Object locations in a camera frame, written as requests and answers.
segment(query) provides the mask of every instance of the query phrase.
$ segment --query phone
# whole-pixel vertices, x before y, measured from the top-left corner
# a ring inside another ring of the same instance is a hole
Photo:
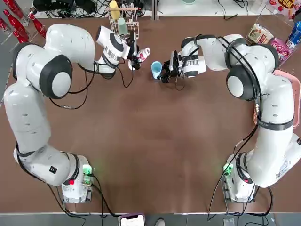
[[[224,226],[235,226],[234,218],[224,218]]]
[[[120,226],[145,226],[144,215],[126,215],[120,219]]]

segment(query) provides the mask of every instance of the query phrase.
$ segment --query brown table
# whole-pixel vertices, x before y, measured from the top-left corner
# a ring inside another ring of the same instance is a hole
[[[221,17],[162,17],[156,22],[140,19],[139,45],[150,47],[151,55],[135,72],[133,84],[125,89],[119,73],[109,81],[97,76],[86,104],[76,111],[58,108],[46,100],[52,128],[50,144],[88,158],[114,212],[208,212],[221,167],[233,146],[254,127],[253,103],[228,92],[227,71],[208,70],[186,80],[185,89],[179,92],[173,84],[154,81],[150,65],[155,60],[168,60],[185,37],[199,33],[246,35],[254,21],[253,16],[229,21]],[[108,19],[52,19],[43,23],[73,24],[92,36],[98,26],[110,27]],[[101,53],[102,48],[96,45],[97,59]],[[300,52],[296,54],[283,69],[301,79],[297,62]],[[129,82],[130,70],[126,66],[121,70]],[[84,73],[75,66],[71,89],[84,85]],[[78,105],[84,97],[85,93],[68,95],[57,103]],[[15,139],[4,107],[0,109],[0,125],[0,212],[60,211],[47,186],[27,176],[14,161]],[[300,136],[301,127],[295,133]],[[254,139],[244,150],[253,145]],[[274,212],[301,211],[300,170],[298,163],[272,186]],[[95,193],[92,204],[72,205],[70,209],[101,212],[100,200]],[[261,189],[247,211],[264,212],[268,206],[269,193]],[[242,211],[242,204],[232,204],[230,210]],[[225,212],[220,187],[212,211]]]

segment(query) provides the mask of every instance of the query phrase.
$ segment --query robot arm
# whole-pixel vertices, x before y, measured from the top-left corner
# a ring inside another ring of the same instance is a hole
[[[301,158],[301,140],[293,133],[293,88],[287,78],[273,75],[278,55],[269,45],[248,46],[238,34],[219,38],[200,35],[194,43],[202,48],[211,70],[230,70],[226,82],[233,96],[255,100],[257,105],[259,94],[264,94],[255,148],[239,154],[232,162],[231,175],[226,177],[232,201],[246,202],[253,198],[254,184],[268,187],[276,183]]]
[[[48,144],[51,131],[44,96],[61,99],[67,95],[72,63],[93,73],[115,73],[111,65],[117,65],[120,57],[127,58],[130,47],[109,29],[101,27],[99,31],[97,42],[105,47],[99,60],[101,65],[94,62],[91,35],[72,25],[49,27],[44,47],[20,44],[13,60],[17,81],[4,93],[6,114],[16,138],[15,160],[23,170],[45,183],[62,185],[66,202],[86,201],[91,189],[85,184],[89,181],[83,172],[89,165],[84,156],[62,152]]]

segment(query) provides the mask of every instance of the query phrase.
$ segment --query yellow bottle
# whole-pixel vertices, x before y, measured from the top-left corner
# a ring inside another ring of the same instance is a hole
[[[117,2],[111,1],[110,8],[118,8]],[[114,20],[117,20],[120,17],[120,11],[111,11],[111,15]]]

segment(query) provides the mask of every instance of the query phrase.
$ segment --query pink tray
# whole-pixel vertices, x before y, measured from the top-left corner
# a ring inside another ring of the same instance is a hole
[[[299,126],[299,116],[300,116],[300,89],[301,89],[301,84],[300,81],[293,75],[283,72],[281,70],[275,70],[274,75],[280,75],[283,77],[286,77],[292,84],[293,87],[293,97],[295,99],[295,118],[294,118],[294,122],[293,122],[293,128],[297,128]],[[254,110],[254,114],[253,114],[253,119],[254,119],[254,123],[257,123],[257,114],[256,111]]]

